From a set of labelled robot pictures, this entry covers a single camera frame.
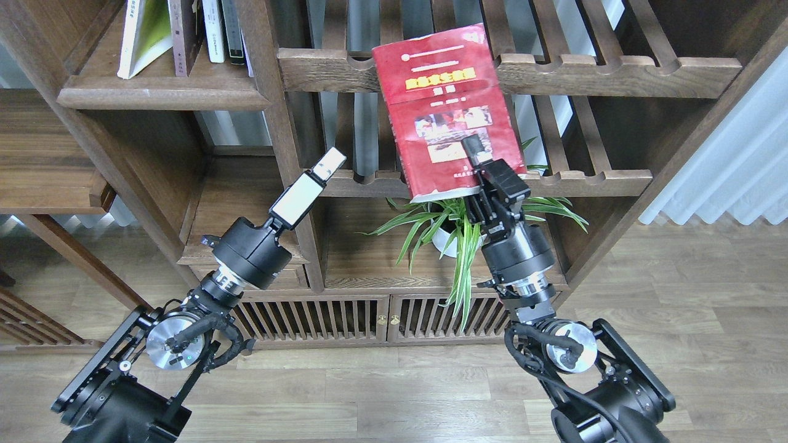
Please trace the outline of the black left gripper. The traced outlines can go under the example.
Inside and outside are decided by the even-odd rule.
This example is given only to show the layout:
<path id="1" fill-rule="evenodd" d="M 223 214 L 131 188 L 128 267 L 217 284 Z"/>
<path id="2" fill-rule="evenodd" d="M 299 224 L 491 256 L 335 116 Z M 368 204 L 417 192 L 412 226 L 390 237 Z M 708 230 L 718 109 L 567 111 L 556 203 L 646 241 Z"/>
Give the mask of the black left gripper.
<path id="1" fill-rule="evenodd" d="M 268 210 L 268 219 L 255 226 L 246 218 L 237 219 L 222 236 L 205 236 L 219 268 L 208 274 L 202 287 L 214 283 L 225 291 L 242 291 L 251 285 L 266 289 L 292 259 L 279 244 L 285 230 L 293 230 L 308 213 L 333 174 L 347 160 L 337 148 L 330 148 L 312 167 L 284 190 Z"/>

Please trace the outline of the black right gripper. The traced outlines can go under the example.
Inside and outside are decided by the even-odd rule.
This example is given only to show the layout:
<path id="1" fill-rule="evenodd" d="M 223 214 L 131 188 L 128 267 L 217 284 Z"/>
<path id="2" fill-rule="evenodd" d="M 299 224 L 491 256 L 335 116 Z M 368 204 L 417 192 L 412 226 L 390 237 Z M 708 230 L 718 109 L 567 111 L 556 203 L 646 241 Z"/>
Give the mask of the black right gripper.
<path id="1" fill-rule="evenodd" d="M 493 160 L 479 135 L 469 135 L 461 144 L 481 185 L 477 194 L 465 197 L 465 205 L 470 221 L 481 225 L 487 239 L 481 251 L 491 280 L 484 285 L 548 289 L 545 273 L 555 258 L 541 229 L 529 225 L 520 208 L 530 194 L 528 185 L 503 159 Z"/>

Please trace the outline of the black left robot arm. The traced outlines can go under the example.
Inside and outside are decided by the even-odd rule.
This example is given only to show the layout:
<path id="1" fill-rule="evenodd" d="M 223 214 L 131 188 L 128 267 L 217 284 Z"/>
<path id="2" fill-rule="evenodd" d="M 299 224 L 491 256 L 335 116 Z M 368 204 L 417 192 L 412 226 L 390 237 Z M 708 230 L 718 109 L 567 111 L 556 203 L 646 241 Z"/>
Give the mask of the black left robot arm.
<path id="1" fill-rule="evenodd" d="M 286 187 L 260 225 L 237 219 L 205 235 L 217 268 L 174 306 L 133 309 L 51 409 L 66 442 L 174 442 L 191 416 L 185 399 L 200 376 L 254 347 L 233 315 L 244 290 L 266 289 L 292 260 L 279 243 L 305 218 L 346 156 L 331 148 Z"/>

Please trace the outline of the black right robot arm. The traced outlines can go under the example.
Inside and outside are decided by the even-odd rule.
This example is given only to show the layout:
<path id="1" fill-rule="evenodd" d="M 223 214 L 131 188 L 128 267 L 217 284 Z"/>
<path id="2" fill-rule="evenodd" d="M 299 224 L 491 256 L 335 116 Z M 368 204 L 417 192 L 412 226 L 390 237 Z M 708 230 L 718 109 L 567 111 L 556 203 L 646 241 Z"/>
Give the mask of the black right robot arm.
<path id="1" fill-rule="evenodd" d="M 560 440 L 667 441 L 658 424 L 675 409 L 675 398 L 630 345 L 606 320 L 587 326 L 555 316 L 555 289 L 545 277 L 555 258 L 520 208 L 528 185 L 504 160 L 493 159 L 477 135 L 462 146 L 481 185 L 465 204 L 488 239 L 481 248 L 491 272 L 485 286 L 509 312 L 505 345 L 548 394 Z"/>

